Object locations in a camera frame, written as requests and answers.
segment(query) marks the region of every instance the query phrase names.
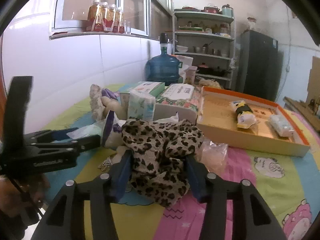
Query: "white label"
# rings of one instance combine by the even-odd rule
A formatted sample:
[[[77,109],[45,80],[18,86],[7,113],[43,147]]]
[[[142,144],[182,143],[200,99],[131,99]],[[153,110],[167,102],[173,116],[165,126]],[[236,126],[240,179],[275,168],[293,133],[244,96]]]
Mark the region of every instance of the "white label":
[[[135,87],[134,90],[150,93],[159,84],[161,84],[161,82],[143,82]]]
[[[172,84],[162,96],[171,100],[187,100],[191,98],[194,89],[194,86],[188,84]]]

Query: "shelf board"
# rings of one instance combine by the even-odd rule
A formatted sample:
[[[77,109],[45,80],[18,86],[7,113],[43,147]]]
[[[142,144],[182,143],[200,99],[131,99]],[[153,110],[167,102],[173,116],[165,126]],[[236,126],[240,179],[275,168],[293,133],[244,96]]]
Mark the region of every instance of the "shelf board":
[[[224,23],[232,23],[233,17],[217,14],[217,13],[206,13],[206,12],[193,12],[193,11],[180,11],[174,12],[177,18],[198,18],[204,20],[219,21]]]
[[[199,76],[199,77],[209,77],[209,78],[215,78],[215,79],[221,79],[221,80],[231,81],[231,79],[230,79],[230,78],[227,78],[227,77],[218,77],[218,76],[198,74],[198,73],[196,73],[196,76]]]
[[[233,38],[227,38],[221,35],[217,34],[211,34],[211,33],[205,33],[205,32],[186,32],[186,31],[175,31],[174,34],[176,35],[185,35],[185,36],[203,36],[206,38],[215,38],[215,39],[222,39],[222,40],[228,40],[228,41],[234,41]]]
[[[215,57],[225,60],[231,60],[229,57],[222,57],[222,56],[216,56],[216,55],[210,55],[210,54],[202,54],[202,53],[193,53],[193,52],[174,52],[176,55],[194,55],[194,56],[203,56],[203,57]]]

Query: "pink cartoon character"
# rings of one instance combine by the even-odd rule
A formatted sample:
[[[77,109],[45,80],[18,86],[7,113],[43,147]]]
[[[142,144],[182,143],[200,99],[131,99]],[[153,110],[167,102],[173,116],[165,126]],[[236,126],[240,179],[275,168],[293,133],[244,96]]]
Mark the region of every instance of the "pink cartoon character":
[[[307,200],[303,199],[295,212],[287,214],[282,224],[288,240],[301,240],[311,226],[311,211]]]

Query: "blue water jug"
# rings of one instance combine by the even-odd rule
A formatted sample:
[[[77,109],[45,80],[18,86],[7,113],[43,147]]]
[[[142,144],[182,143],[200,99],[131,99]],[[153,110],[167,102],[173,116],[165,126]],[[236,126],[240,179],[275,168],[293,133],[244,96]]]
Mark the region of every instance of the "blue water jug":
[[[168,37],[166,33],[160,35],[161,54],[148,60],[145,73],[147,81],[165,82],[166,86],[178,83],[180,61],[167,54]]]

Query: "tissue box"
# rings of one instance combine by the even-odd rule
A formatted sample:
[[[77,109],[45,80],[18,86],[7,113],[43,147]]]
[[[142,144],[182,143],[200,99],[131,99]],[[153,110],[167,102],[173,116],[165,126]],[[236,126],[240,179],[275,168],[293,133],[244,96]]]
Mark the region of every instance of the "tissue box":
[[[179,120],[188,119],[196,124],[201,89],[189,84],[171,84],[156,97],[153,120],[169,118],[178,112]]]
[[[140,81],[138,83],[124,85],[122,88],[119,89],[119,96],[120,103],[125,111],[128,110],[131,90],[146,92],[156,97],[163,92],[164,82]]]

